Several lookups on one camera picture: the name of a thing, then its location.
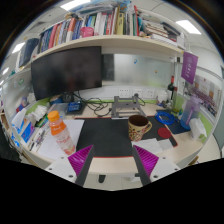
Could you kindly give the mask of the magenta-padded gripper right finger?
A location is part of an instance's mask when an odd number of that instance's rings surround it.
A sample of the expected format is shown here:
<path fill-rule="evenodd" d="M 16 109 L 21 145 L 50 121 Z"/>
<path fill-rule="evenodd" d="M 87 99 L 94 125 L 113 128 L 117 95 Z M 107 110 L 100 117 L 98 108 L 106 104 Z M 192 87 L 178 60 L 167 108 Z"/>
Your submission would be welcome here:
<path fill-rule="evenodd" d="M 180 170 L 166 157 L 158 157 L 137 145 L 133 146 L 132 154 L 143 186 Z"/>

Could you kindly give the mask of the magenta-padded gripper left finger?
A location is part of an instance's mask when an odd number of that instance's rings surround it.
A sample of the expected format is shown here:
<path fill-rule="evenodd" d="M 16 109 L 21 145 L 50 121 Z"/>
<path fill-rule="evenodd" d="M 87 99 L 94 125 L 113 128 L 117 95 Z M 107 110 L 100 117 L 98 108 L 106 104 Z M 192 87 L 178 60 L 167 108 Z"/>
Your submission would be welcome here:
<path fill-rule="evenodd" d="M 94 154 L 94 146 L 87 146 L 68 157 L 58 158 L 46 171 L 83 187 Z"/>

